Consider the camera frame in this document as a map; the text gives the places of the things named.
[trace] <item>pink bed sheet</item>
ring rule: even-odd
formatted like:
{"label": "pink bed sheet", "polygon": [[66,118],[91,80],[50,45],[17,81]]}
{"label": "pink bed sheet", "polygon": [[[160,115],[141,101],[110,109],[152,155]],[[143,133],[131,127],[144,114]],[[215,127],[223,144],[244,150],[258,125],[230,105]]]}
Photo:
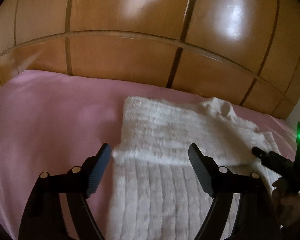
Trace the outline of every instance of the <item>pink bed sheet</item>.
{"label": "pink bed sheet", "polygon": [[[38,175],[67,172],[95,155],[104,142],[118,145],[123,103],[132,95],[175,103],[204,100],[151,85],[37,70],[24,71],[0,88],[0,223],[13,239],[18,238],[22,213]],[[295,134],[284,121],[240,106],[234,110],[261,130],[272,131],[281,154],[294,158]],[[110,163],[97,192],[88,199],[104,234],[111,187]]]}

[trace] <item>folded towel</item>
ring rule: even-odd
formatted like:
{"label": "folded towel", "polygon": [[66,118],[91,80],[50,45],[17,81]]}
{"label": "folded towel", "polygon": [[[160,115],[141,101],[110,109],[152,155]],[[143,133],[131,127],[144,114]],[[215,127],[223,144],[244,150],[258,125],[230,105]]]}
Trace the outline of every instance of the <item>folded towel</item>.
{"label": "folded towel", "polygon": [[[107,239],[194,239],[212,200],[189,162],[191,143],[234,173],[259,172],[269,188],[278,179],[251,153],[253,146],[279,152],[272,134],[237,117],[230,103],[212,98],[176,105],[127,98],[121,144],[112,153]],[[236,195],[224,237],[231,234],[238,201]]]}

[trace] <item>human hand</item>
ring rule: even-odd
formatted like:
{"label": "human hand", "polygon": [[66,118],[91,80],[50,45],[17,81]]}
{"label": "human hand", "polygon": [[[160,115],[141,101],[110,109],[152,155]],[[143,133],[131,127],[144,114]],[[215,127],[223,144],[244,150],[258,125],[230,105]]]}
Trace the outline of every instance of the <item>human hand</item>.
{"label": "human hand", "polygon": [[288,183],[282,177],[272,186],[276,188],[272,192],[274,211],[280,225],[288,227],[300,218],[300,191],[297,194],[287,193]]}

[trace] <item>bed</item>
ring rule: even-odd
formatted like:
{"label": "bed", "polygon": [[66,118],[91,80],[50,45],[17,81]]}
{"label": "bed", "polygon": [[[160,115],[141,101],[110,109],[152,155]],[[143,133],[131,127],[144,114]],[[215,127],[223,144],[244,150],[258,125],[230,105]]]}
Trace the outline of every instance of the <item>bed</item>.
{"label": "bed", "polygon": [[[120,143],[127,96],[199,103],[204,98],[133,82],[70,77],[27,70],[0,89],[0,223],[16,239],[23,209],[38,174],[61,174],[94,155],[103,142]],[[294,132],[270,115],[240,106],[236,113],[270,130],[281,154],[293,159]],[[111,163],[88,203],[105,233]]]}
{"label": "bed", "polygon": [[[0,223],[13,239],[40,172],[64,173],[103,142],[120,143],[128,96],[229,101],[293,159],[295,134],[283,120],[300,98],[300,3],[5,0]],[[111,168],[89,200],[103,233]]]}

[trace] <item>towel fold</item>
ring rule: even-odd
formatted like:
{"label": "towel fold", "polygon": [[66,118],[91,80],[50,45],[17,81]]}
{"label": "towel fold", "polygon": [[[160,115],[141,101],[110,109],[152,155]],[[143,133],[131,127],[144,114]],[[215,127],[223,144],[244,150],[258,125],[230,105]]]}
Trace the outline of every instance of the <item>towel fold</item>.
{"label": "towel fold", "polygon": [[[229,102],[177,105],[130,97],[123,112],[121,144],[112,153],[107,239],[194,239],[212,199],[189,162],[191,143],[234,173],[260,173],[269,189],[278,179],[251,153],[253,146],[279,152],[272,133],[237,117]],[[231,234],[238,201],[235,195],[223,237]]]}

